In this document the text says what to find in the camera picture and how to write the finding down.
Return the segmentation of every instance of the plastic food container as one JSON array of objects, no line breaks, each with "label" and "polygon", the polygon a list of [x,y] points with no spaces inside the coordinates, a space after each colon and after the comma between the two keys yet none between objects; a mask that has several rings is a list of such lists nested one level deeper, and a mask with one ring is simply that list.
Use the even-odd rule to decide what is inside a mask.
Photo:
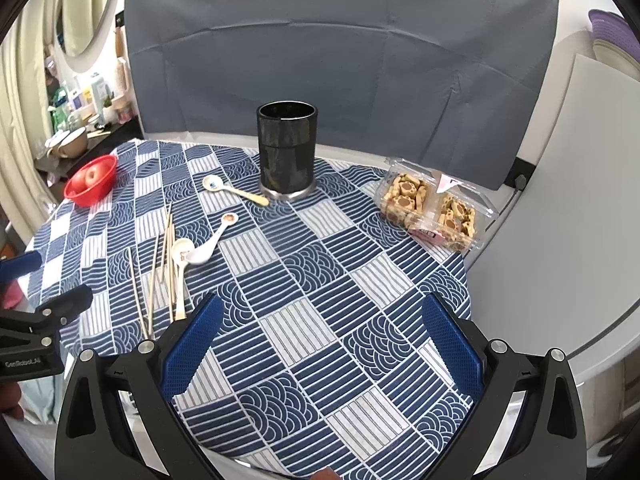
[{"label": "plastic food container", "polygon": [[91,207],[106,197],[111,189],[113,189],[113,185],[116,183],[116,166],[118,165],[118,158],[115,155],[103,155],[94,158],[94,160],[80,168],[78,173],[88,170],[92,166],[96,166],[102,162],[106,163],[109,169],[107,173],[98,180],[98,182],[81,193],[73,193],[71,189],[71,179],[69,179],[65,185],[65,198],[75,202],[80,207]]},{"label": "plastic food container", "polygon": [[385,218],[452,251],[482,248],[488,223],[498,218],[484,194],[468,182],[402,158],[386,163],[390,168],[375,196]]}]

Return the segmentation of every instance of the purple basket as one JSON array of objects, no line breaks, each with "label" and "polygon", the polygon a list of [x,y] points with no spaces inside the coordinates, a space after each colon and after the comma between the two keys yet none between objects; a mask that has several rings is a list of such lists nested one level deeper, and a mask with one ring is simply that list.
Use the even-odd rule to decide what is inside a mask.
[{"label": "purple basket", "polygon": [[589,19],[595,40],[613,43],[640,63],[640,43],[622,17],[606,10],[591,9]]}]

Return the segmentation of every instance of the table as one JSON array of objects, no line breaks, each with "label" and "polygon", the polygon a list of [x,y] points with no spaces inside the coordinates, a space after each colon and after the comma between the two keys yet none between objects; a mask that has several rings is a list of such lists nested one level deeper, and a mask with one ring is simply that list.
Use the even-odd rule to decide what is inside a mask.
[{"label": "table", "polygon": [[[142,338],[126,247],[146,301],[156,234],[173,203],[177,237],[207,240],[239,215],[212,259],[188,267],[187,310],[208,291],[225,303],[220,333],[176,409],[196,439],[230,458],[306,478],[420,476],[472,401],[423,329],[437,290],[470,316],[459,254],[426,250],[372,200],[384,171],[316,159],[318,189],[261,208],[203,189],[217,174],[257,192],[257,150],[156,140],[119,146],[111,194],[91,209],[63,202],[31,245],[43,267],[20,279],[32,304],[86,283],[94,303],[61,330],[73,355],[130,351]],[[168,325],[156,284],[154,328]]]},{"label": "table", "polygon": [[113,125],[111,133],[108,135],[89,138],[86,152],[77,158],[57,158],[56,156],[43,155],[36,158],[33,165],[36,170],[42,173],[53,173],[62,180],[68,180],[90,160],[111,153],[111,150],[116,146],[135,138],[142,139],[142,130],[137,117],[124,124]]}]

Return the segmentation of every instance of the ceramic spoon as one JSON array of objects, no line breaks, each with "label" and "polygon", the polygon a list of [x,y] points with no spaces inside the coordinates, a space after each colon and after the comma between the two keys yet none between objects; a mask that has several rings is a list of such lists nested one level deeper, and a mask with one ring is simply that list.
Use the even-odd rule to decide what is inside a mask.
[{"label": "ceramic spoon", "polygon": [[187,317],[184,311],[184,268],[189,265],[184,253],[193,251],[195,246],[188,238],[178,238],[171,247],[171,258],[178,267],[178,280],[175,289],[175,320]]},{"label": "ceramic spoon", "polygon": [[242,191],[241,189],[236,189],[235,187],[226,186],[224,181],[217,175],[207,175],[202,179],[202,187],[207,189],[208,191],[228,191],[231,193],[235,193],[238,196],[241,196],[247,200],[252,200],[253,202],[263,205],[267,207],[269,205],[269,199],[260,195],[256,195],[253,193],[247,193],[246,191]]},{"label": "ceramic spoon", "polygon": [[200,247],[186,253],[184,255],[185,260],[187,260],[191,265],[202,265],[208,262],[213,251],[216,250],[216,245],[218,244],[222,233],[225,232],[227,227],[235,224],[237,221],[238,215],[236,213],[226,213],[222,215],[222,218],[220,219],[220,227],[216,233]]}]

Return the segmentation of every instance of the cookie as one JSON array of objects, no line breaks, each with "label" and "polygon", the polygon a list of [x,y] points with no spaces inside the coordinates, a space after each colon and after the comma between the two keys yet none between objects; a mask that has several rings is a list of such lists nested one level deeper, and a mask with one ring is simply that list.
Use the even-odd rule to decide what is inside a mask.
[{"label": "cookie", "polygon": [[407,196],[409,198],[415,198],[415,194],[418,192],[415,184],[413,182],[409,182],[405,180],[400,183],[400,194],[402,196]]},{"label": "cookie", "polygon": [[453,216],[453,211],[451,209],[443,209],[440,212],[440,217],[443,218],[442,222],[440,222],[442,225],[444,225],[444,221],[445,220],[453,220],[454,216]]},{"label": "cookie", "polygon": [[394,181],[391,183],[391,186],[389,187],[391,196],[400,196],[400,182],[401,182],[401,177],[400,175],[398,175],[395,177]]},{"label": "cookie", "polygon": [[382,197],[382,202],[380,203],[380,211],[382,211],[382,215],[386,214],[386,208],[388,207],[389,201],[392,199],[391,192],[387,191],[386,195]]},{"label": "cookie", "polygon": [[444,225],[444,227],[448,227],[449,229],[454,229],[456,231],[458,230],[458,223],[447,214],[441,214],[440,218],[438,219],[438,223],[440,225]]},{"label": "cookie", "polygon": [[404,228],[409,230],[411,229],[413,226],[415,226],[418,221],[420,220],[420,217],[416,214],[413,213],[408,213],[407,216],[404,217]]},{"label": "cookie", "polygon": [[476,220],[476,210],[473,209],[472,207],[468,207],[466,208],[467,212],[466,215],[463,219],[463,222],[471,222],[473,223]]},{"label": "cookie", "polygon": [[415,193],[415,209],[422,212],[422,207],[424,203],[427,201],[427,193],[429,189],[426,186],[420,186],[418,191]]},{"label": "cookie", "polygon": [[463,219],[466,216],[466,208],[462,202],[452,200],[450,208],[453,211],[453,216],[456,218]]},{"label": "cookie", "polygon": [[460,232],[462,232],[463,235],[466,235],[469,238],[473,238],[474,234],[476,234],[476,230],[474,229],[473,224],[470,222],[464,222],[462,224],[462,228],[460,229]]},{"label": "cookie", "polygon": [[396,206],[394,202],[390,202],[386,209],[386,219],[392,224],[396,224],[400,227],[404,225],[404,219],[406,218],[408,211],[401,207]]},{"label": "cookie", "polygon": [[402,209],[414,210],[415,209],[415,200],[413,198],[409,198],[408,196],[397,196],[394,198],[394,204]]},{"label": "cookie", "polygon": [[416,189],[420,187],[419,178],[415,178],[413,175],[410,175],[408,173],[403,173],[401,176],[403,180],[411,182],[416,187]]}]

